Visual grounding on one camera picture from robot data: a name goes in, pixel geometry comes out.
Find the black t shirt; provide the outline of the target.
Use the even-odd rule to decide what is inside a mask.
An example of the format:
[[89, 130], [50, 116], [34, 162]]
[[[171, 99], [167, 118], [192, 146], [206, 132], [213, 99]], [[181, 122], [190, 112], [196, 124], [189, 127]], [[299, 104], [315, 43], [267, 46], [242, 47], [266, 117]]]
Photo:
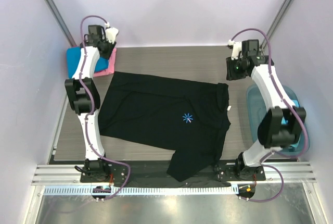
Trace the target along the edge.
[[228, 106], [225, 83], [116, 72], [99, 112], [99, 131], [172, 150], [167, 173], [182, 182], [220, 160]]

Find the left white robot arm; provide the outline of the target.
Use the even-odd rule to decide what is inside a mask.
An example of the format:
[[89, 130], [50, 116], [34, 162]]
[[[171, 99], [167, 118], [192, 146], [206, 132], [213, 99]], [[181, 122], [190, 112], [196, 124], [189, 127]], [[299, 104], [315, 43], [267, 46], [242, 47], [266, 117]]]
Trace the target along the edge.
[[104, 27], [89, 25], [88, 34], [83, 36], [83, 42], [77, 48], [80, 57], [75, 72], [65, 80], [69, 104], [80, 121], [85, 142], [84, 165], [82, 168], [75, 166], [81, 173], [81, 182], [106, 182], [111, 177], [100, 139], [98, 114], [101, 101], [93, 76], [99, 60], [109, 62], [118, 33], [119, 30], [109, 23]]

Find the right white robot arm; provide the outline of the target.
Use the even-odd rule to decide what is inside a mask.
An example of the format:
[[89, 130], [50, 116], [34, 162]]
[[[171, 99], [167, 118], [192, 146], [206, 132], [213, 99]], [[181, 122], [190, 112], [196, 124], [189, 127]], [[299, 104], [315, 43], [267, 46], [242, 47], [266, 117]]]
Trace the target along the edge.
[[298, 142], [305, 129], [306, 111], [295, 106], [280, 81], [274, 77], [274, 63], [269, 56], [261, 53], [258, 40], [229, 40], [228, 47], [232, 54], [226, 59], [227, 80], [250, 77], [266, 107], [266, 114], [258, 126], [257, 140], [239, 154], [234, 166], [237, 179], [251, 180], [265, 160]]

